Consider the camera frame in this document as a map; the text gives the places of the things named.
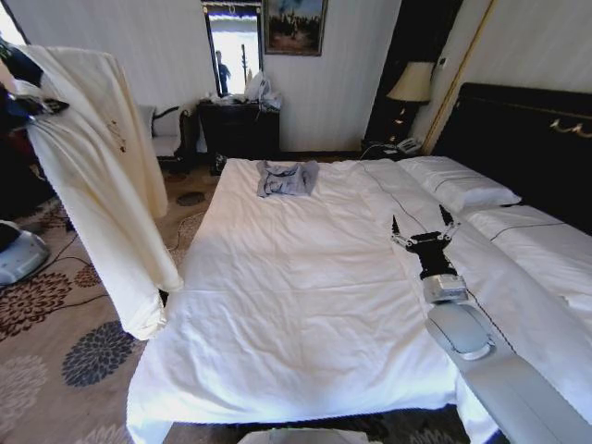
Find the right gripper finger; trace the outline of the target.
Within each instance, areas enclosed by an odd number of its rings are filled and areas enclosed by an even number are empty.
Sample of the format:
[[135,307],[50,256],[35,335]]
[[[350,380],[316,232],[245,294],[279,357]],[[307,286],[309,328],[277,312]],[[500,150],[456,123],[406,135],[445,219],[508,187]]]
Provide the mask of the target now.
[[407,248],[410,245],[410,240],[401,235],[399,225],[397,223],[395,216],[392,216],[391,240],[396,244],[400,245],[402,248]]
[[445,224],[445,229],[438,235],[438,240],[450,241],[459,229],[461,223],[456,221],[452,214],[442,204],[439,205],[439,210]]

